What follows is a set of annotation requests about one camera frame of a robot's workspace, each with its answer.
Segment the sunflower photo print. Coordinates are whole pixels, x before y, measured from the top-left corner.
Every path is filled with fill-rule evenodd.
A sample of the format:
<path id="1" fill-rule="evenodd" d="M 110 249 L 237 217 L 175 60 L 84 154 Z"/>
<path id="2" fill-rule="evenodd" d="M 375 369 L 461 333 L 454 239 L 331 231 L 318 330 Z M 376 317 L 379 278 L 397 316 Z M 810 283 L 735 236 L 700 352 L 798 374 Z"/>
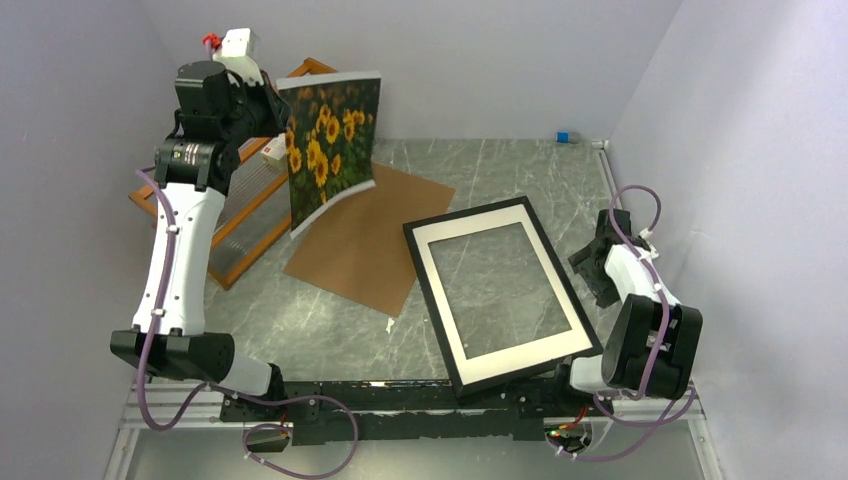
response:
<path id="1" fill-rule="evenodd" d="M 291 108 L 285 132 L 291 236 L 329 208 L 376 185 L 372 153 L 382 75 L 336 72 L 281 78 Z"/>

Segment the brown backing board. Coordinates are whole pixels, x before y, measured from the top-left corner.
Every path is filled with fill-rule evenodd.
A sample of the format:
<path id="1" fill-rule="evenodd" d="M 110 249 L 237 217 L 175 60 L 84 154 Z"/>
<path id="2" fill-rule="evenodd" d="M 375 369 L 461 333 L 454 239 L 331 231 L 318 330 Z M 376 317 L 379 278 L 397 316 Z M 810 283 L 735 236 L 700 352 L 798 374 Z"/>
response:
<path id="1" fill-rule="evenodd" d="M 383 165 L 374 176 L 312 223 L 284 273 L 397 317 L 416 278 L 403 226 L 445 213 L 455 189 Z"/>

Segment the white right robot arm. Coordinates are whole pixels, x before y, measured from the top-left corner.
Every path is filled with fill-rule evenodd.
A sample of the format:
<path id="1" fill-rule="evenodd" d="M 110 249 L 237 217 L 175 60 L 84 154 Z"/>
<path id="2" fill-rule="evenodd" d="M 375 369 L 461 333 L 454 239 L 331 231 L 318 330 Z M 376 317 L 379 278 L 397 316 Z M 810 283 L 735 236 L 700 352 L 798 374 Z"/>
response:
<path id="1" fill-rule="evenodd" d="M 653 256 L 647 240 L 632 235 L 630 213 L 613 208 L 598 213 L 594 239 L 569 257 L 596 305 L 621 309 L 603 353 L 574 359 L 569 377 L 551 386 L 559 413 L 577 413 L 598 392 L 677 400 L 687 390 L 703 317 L 667 291 Z"/>

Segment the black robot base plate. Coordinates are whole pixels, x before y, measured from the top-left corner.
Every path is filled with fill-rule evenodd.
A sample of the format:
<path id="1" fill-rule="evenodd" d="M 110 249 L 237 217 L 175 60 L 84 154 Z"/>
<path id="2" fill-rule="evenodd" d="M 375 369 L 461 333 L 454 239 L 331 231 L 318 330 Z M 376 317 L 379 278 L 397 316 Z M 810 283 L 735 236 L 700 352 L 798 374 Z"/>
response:
<path id="1" fill-rule="evenodd" d="M 296 446 L 362 441 L 509 437 L 537 441 L 566 424 L 601 418 L 589 394 L 558 376 L 508 382 L 466 397 L 447 380 L 324 381 L 286 384 L 286 405 L 225 395 L 225 423 L 284 422 Z"/>

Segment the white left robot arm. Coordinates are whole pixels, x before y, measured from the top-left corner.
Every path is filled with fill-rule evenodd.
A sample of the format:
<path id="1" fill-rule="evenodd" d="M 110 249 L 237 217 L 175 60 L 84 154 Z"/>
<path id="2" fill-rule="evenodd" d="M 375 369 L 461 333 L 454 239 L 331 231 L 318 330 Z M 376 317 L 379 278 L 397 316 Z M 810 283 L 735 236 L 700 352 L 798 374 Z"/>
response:
<path id="1" fill-rule="evenodd" d="M 132 325 L 110 350 L 140 380 L 198 380 L 246 394 L 249 410 L 277 418 L 286 393 L 278 367 L 237 352 L 229 334 L 205 326 L 204 285 L 211 243 L 247 141 L 285 130 L 289 108 L 252 60 L 183 65 L 174 81 L 175 127 L 143 178 L 157 198 L 150 268 Z"/>

